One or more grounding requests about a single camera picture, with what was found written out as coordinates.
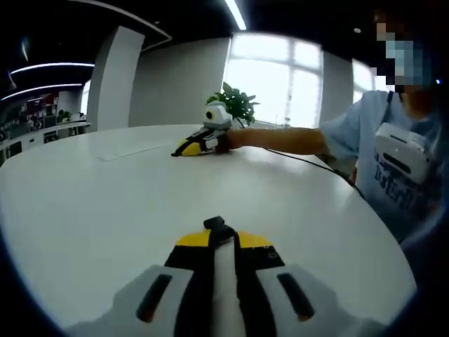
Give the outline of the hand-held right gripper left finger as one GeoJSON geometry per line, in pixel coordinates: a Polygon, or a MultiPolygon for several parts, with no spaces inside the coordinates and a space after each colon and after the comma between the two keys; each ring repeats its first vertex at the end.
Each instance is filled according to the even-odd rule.
{"type": "Polygon", "coordinates": [[[222,336],[215,253],[227,240],[227,230],[182,237],[163,265],[129,281],[106,313],[68,327],[67,336],[222,336]]]}

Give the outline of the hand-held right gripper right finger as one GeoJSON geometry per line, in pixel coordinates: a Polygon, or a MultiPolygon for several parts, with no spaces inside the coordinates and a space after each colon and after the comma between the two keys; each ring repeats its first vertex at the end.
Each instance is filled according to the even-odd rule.
{"type": "Polygon", "coordinates": [[[234,235],[237,296],[247,336],[381,336],[382,324],[349,314],[336,293],[266,238],[234,235]]]}

